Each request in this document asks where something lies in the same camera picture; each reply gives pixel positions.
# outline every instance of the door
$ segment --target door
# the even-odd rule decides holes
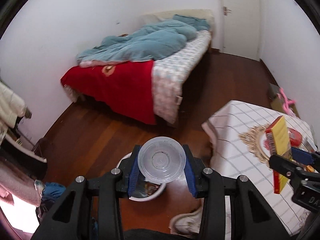
[[[260,0],[222,0],[223,53],[259,60]]]

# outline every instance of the blue comforter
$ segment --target blue comforter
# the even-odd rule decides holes
[[[77,60],[81,66],[159,60],[181,50],[195,37],[194,27],[177,20],[166,20],[144,25],[125,37],[108,36],[100,46],[78,54]]]

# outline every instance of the checkered tablecloth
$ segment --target checkered tablecloth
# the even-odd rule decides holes
[[[291,201],[293,190],[289,183],[281,194],[273,193],[272,170],[251,153],[248,145],[239,138],[239,134],[248,132],[254,126],[272,123],[280,115],[284,115],[287,126],[300,132],[303,138],[313,138],[308,124],[300,119],[240,101],[227,103],[203,123],[202,127],[213,145],[211,168],[222,176],[231,178],[246,175],[292,235],[300,231],[309,212]],[[226,212],[226,239],[230,239],[231,215],[228,201]]]

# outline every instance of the white shoe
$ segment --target white shoe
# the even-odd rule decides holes
[[[169,223],[170,233],[189,238],[194,238],[196,235],[198,235],[201,224],[202,207],[203,201],[201,207],[195,212],[180,214],[173,217]]]

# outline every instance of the cardboard box on floor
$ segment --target cardboard box on floor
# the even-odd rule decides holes
[[[279,93],[279,87],[274,85],[274,84],[269,84],[269,97],[271,99],[271,108],[275,111],[284,113],[284,110],[282,108],[282,105],[284,104],[283,100],[280,100],[277,96],[277,93]],[[294,114],[299,117],[299,113],[297,111],[297,108],[295,106],[295,104],[290,105],[290,108],[292,109],[292,111],[294,112]]]

